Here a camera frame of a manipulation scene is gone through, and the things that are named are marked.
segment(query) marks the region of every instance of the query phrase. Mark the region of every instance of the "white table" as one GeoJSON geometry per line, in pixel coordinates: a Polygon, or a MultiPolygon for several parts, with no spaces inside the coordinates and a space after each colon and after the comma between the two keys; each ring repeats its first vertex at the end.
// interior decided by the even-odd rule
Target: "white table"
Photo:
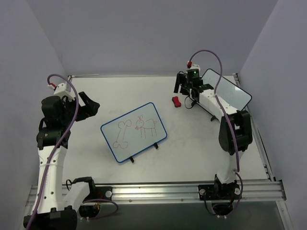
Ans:
{"type": "MultiPolygon", "coordinates": [[[[78,92],[84,91],[100,103],[98,114],[76,122],[71,129],[64,162],[66,179],[91,176],[95,183],[150,183],[212,181],[221,164],[218,143],[220,123],[199,106],[184,107],[185,96],[174,94],[175,77],[74,78],[78,92]],[[175,108],[171,98],[182,103],[175,108]],[[159,149],[150,148],[130,161],[118,164],[100,126],[147,102],[153,102],[168,132],[159,149]]],[[[240,161],[243,180],[267,179],[255,142],[240,161]]]]}

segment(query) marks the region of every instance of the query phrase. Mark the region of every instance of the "red drawing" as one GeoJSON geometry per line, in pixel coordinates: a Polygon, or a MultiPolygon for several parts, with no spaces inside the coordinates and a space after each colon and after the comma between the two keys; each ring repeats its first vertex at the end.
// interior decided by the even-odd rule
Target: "red drawing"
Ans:
{"type": "Polygon", "coordinates": [[[119,122],[118,127],[119,127],[119,133],[116,138],[116,141],[113,143],[114,148],[118,148],[120,146],[121,149],[125,149],[128,147],[128,142],[124,141],[125,138],[125,132],[126,128],[130,127],[132,124],[131,120],[127,120],[125,123],[124,122],[119,122]]]}
{"type": "Polygon", "coordinates": [[[151,133],[152,133],[152,137],[155,135],[157,136],[157,131],[155,130],[155,124],[157,123],[156,121],[154,121],[153,119],[149,119],[147,121],[143,121],[143,115],[139,116],[139,119],[136,122],[136,130],[141,130],[141,137],[143,138],[143,134],[146,138],[146,130],[150,129],[151,133]]]}

